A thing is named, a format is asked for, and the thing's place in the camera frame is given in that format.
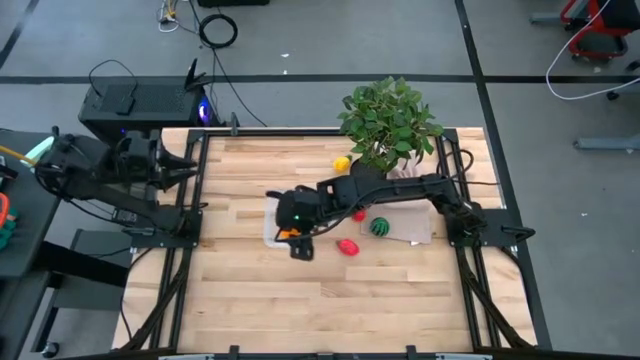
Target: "potted plant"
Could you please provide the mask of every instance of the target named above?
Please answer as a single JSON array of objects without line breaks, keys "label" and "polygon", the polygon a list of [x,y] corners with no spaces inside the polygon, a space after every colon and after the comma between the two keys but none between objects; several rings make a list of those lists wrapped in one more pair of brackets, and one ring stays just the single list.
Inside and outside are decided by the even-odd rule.
[{"label": "potted plant", "polygon": [[405,159],[406,169],[412,158],[416,166],[425,152],[433,153],[429,137],[442,135],[443,128],[429,122],[435,117],[421,100],[422,94],[403,78],[392,77],[358,86],[342,99],[348,111],[338,115],[343,120],[340,131],[355,143],[351,152],[361,154],[351,174],[385,177],[400,159]]}]

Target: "yellow toy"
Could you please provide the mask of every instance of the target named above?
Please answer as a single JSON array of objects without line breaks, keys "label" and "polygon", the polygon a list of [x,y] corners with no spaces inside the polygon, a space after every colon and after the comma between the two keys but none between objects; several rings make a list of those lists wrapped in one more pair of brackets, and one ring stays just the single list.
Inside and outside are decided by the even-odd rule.
[{"label": "yellow toy", "polygon": [[340,156],[339,158],[333,161],[333,169],[336,172],[343,172],[349,169],[349,165],[351,165],[351,156]]}]

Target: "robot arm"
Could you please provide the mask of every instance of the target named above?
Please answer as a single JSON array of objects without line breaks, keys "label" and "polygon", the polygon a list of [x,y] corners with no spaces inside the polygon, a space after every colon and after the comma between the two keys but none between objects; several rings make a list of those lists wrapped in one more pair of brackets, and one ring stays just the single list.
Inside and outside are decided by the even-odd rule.
[{"label": "robot arm", "polygon": [[148,137],[129,131],[114,148],[87,136],[54,136],[51,149],[35,167],[38,181],[49,192],[65,200],[100,200],[147,218],[157,228],[172,234],[188,226],[182,209],[117,189],[117,185],[126,187],[144,182],[167,190],[197,173],[191,170],[196,163],[176,157],[164,148],[159,130]]},{"label": "robot arm", "polygon": [[[276,240],[289,243],[292,258],[307,261],[313,259],[313,236],[329,231],[359,208],[372,204],[428,199],[444,216],[448,236],[456,243],[479,237],[486,227],[480,205],[463,200],[453,181],[437,174],[397,180],[345,175],[319,182],[317,190],[298,186],[282,194],[270,191],[267,196],[279,199],[279,234],[296,234]],[[316,231],[333,220],[337,223]]]}]

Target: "red chair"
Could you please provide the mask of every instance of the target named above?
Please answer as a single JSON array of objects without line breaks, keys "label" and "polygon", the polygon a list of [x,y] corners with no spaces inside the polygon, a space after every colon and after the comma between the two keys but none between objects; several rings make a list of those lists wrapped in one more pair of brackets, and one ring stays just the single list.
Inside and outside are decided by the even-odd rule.
[{"label": "red chair", "polygon": [[569,31],[582,31],[569,44],[574,58],[608,60],[627,52],[624,37],[640,29],[640,12],[635,0],[611,0],[602,13],[587,27],[607,4],[607,0],[570,0],[560,16],[534,14],[532,23],[561,23]]}]

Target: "red toy fruit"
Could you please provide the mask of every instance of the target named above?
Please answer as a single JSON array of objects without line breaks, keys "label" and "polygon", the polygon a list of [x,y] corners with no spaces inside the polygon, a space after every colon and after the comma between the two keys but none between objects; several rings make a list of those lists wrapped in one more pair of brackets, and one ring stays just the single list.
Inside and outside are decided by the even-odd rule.
[{"label": "red toy fruit", "polygon": [[353,216],[351,218],[355,222],[361,222],[366,217],[367,217],[367,211],[366,210],[360,210],[360,211],[356,211],[356,213],[353,214]]},{"label": "red toy fruit", "polygon": [[347,256],[356,256],[360,252],[360,248],[352,240],[349,240],[349,239],[340,240],[337,242],[337,244],[338,244],[338,249],[340,249],[340,252],[342,252]]}]

